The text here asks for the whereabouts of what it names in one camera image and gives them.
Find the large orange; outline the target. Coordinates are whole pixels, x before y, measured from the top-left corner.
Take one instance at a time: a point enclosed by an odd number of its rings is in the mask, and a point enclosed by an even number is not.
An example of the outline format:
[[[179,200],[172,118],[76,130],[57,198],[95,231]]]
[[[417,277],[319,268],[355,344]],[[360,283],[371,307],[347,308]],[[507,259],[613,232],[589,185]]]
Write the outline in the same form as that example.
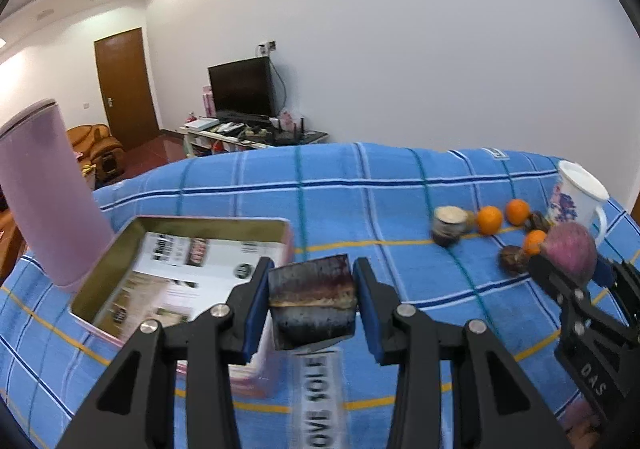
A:
[[[547,238],[544,230],[529,231],[523,242],[523,251],[527,256],[538,255],[541,252],[541,245]]]

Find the brown wooden door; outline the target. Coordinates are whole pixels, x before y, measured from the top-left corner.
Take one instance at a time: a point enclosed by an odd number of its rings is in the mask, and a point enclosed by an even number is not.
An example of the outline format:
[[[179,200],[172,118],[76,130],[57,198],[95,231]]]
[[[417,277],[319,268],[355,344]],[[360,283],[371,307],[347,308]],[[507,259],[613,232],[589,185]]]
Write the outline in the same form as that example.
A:
[[[94,56],[112,135],[126,151],[160,135],[146,68],[142,28],[97,40]]]

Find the purple thermos bottle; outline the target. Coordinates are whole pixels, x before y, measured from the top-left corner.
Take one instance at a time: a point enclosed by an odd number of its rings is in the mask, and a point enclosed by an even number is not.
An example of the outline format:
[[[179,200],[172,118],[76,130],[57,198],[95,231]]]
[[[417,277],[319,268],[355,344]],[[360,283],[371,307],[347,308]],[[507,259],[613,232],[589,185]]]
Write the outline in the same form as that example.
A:
[[[114,238],[94,201],[53,99],[1,126],[1,190],[51,282],[75,292]]]

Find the white floral mug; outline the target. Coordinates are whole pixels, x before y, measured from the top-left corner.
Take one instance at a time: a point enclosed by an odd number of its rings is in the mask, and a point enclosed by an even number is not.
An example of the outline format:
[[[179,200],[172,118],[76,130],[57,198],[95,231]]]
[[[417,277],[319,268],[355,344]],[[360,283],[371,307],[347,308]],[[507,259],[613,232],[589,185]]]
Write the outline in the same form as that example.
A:
[[[604,241],[608,218],[604,204],[610,195],[604,184],[591,172],[574,162],[561,160],[549,205],[547,219],[552,225],[576,222],[590,229],[598,222],[598,234],[594,237],[597,247]]]

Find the purple round fruit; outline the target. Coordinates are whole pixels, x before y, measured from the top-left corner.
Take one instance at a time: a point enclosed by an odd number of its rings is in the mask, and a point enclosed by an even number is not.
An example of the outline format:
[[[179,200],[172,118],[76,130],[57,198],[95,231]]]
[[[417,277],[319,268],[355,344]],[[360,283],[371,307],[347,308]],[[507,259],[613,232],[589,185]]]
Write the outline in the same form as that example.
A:
[[[540,253],[578,287],[585,287],[596,271],[596,242],[587,228],[575,221],[553,226],[541,243]]]

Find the pink metal tin box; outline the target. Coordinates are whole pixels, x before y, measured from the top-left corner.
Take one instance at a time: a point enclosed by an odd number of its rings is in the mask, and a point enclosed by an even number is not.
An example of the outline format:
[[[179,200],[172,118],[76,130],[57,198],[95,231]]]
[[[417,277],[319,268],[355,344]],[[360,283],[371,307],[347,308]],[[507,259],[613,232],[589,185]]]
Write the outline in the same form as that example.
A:
[[[282,218],[138,216],[120,230],[70,302],[70,314],[117,347],[146,319],[165,327],[225,302],[260,258],[293,258]]]

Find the pink box beside television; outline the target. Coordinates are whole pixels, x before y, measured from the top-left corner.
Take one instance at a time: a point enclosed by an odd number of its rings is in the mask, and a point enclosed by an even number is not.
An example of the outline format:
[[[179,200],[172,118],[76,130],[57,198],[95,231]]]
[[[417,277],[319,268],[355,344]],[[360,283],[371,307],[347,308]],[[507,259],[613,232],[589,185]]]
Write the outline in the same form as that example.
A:
[[[202,90],[202,97],[203,97],[205,115],[207,117],[214,117],[216,112],[215,112],[215,105],[213,102],[212,87],[204,86]]]

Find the orange left in row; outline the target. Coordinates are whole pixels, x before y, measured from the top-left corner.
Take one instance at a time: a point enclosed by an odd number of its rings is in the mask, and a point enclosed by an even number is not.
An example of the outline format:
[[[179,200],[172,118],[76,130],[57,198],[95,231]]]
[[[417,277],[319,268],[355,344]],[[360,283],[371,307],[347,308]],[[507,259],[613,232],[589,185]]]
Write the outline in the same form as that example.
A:
[[[502,227],[503,213],[496,206],[482,207],[476,214],[476,227],[481,235],[495,235]]]

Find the wall power socket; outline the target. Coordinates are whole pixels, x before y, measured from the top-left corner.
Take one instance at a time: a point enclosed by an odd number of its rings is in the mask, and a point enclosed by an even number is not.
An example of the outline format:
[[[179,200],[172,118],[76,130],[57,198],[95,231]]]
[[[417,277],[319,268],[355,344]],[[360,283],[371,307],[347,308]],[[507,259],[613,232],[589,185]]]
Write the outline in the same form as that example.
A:
[[[269,42],[261,42],[257,45],[257,53],[260,56],[269,56],[270,53],[277,50],[277,43],[274,40]]]

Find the black television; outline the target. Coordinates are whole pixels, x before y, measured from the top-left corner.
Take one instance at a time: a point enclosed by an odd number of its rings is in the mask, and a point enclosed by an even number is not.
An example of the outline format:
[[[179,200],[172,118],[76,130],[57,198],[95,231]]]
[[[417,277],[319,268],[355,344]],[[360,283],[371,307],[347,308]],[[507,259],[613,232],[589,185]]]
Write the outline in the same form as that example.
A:
[[[217,114],[276,115],[271,65],[267,57],[213,65],[207,73]]]

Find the black router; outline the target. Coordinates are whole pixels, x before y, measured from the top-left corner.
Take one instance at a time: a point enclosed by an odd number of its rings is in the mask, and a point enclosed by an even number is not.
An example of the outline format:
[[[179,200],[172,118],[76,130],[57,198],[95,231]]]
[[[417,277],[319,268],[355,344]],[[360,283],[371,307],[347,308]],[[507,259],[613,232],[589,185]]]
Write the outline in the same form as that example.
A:
[[[306,140],[305,120],[303,117],[296,123],[291,120],[290,127],[284,127],[285,121],[279,118],[272,135],[273,146],[298,146]]]

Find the dark brown passion fruit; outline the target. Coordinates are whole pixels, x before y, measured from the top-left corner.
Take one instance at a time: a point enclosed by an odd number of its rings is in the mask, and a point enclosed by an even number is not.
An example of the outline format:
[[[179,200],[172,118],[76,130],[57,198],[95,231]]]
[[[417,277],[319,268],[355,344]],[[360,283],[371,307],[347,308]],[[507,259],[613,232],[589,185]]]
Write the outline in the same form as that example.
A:
[[[543,231],[547,233],[551,228],[551,224],[543,213],[534,210],[525,219],[524,228],[527,232]]]

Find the printed paper leaflet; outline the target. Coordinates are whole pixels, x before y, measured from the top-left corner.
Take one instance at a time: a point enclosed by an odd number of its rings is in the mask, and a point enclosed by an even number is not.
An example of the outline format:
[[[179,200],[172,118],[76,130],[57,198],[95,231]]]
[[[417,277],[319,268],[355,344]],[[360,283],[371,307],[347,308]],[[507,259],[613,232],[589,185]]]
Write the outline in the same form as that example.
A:
[[[145,233],[131,267],[93,324],[125,342],[148,319],[164,327],[189,322],[225,302],[233,287],[250,279],[260,258],[277,261],[280,250],[273,242]]]

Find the orange in row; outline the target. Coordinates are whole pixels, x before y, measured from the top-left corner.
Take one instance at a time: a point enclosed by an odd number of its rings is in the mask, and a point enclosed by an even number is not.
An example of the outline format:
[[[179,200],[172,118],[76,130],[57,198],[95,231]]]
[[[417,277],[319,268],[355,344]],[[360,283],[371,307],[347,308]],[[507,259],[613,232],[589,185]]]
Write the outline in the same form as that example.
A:
[[[506,204],[506,220],[514,227],[521,227],[530,215],[528,203],[521,198],[512,198]]]
[[[476,214],[476,227],[481,235],[495,235],[502,227],[503,213],[496,206],[482,207]]]

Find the orange right in row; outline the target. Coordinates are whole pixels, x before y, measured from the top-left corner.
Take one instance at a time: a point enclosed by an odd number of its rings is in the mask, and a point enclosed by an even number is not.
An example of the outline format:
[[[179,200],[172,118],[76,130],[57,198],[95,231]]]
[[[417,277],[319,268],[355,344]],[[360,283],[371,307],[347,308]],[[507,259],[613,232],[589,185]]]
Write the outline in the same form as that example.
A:
[[[514,227],[521,227],[530,215],[528,203],[521,198],[512,198],[506,204],[506,220]]]

